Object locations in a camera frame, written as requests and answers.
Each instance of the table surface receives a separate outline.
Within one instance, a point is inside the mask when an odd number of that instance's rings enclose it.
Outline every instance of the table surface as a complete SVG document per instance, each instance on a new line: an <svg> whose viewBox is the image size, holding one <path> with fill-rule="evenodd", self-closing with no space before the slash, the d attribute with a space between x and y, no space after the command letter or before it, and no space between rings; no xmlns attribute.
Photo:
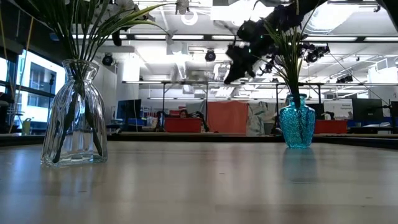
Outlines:
<svg viewBox="0 0 398 224"><path fill-rule="evenodd" d="M52 169L0 147L0 223L397 223L398 153L279 143L109 142Z"/></svg>

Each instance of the person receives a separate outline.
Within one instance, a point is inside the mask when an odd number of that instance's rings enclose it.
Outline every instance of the person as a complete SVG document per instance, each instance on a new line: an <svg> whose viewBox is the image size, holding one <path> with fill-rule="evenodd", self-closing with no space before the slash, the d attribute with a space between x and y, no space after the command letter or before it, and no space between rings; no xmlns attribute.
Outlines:
<svg viewBox="0 0 398 224"><path fill-rule="evenodd" d="M188 111L187 110L181 110L180 111L180 118L187 118L188 117Z"/></svg>

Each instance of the turquoise textured vase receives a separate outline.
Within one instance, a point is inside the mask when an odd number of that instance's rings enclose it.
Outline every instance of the turquoise textured vase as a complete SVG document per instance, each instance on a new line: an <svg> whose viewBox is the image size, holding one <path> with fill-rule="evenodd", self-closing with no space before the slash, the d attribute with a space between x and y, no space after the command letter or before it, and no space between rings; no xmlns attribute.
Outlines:
<svg viewBox="0 0 398 224"><path fill-rule="evenodd" d="M290 148L305 149L311 145L315 129L315 110L305 106L305 94L300 94L300 106L296 106L293 95L287 96L289 105L279 113L279 123L285 142Z"/></svg>

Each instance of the vase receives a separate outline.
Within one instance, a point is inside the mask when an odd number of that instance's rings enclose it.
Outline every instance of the vase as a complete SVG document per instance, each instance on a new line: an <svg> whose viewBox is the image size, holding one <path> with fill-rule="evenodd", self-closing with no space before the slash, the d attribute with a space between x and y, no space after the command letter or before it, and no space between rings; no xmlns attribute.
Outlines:
<svg viewBox="0 0 398 224"><path fill-rule="evenodd" d="M300 94L300 105L288 95L289 105L279 113L279 123L288 147L305 149L311 145L315 129L315 110L305 105L305 94Z"/></svg>
<svg viewBox="0 0 398 224"><path fill-rule="evenodd" d="M68 80L52 102L41 161L53 167L106 162L104 103L93 85L99 66L84 60L62 64Z"/></svg>

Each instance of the glass vase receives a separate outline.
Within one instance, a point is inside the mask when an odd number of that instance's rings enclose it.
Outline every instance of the glass vase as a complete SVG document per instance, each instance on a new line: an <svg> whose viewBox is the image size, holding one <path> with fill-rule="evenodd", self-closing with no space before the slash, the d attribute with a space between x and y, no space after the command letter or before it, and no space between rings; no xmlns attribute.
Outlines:
<svg viewBox="0 0 398 224"><path fill-rule="evenodd" d="M305 94L300 94L300 105L293 95L287 96L289 105L279 113L279 123L288 147L305 149L311 145L315 129L315 110L305 105Z"/></svg>
<svg viewBox="0 0 398 224"><path fill-rule="evenodd" d="M62 64L68 81L51 105L42 163L57 167L106 162L104 102L92 83L99 66L84 60Z"/></svg>

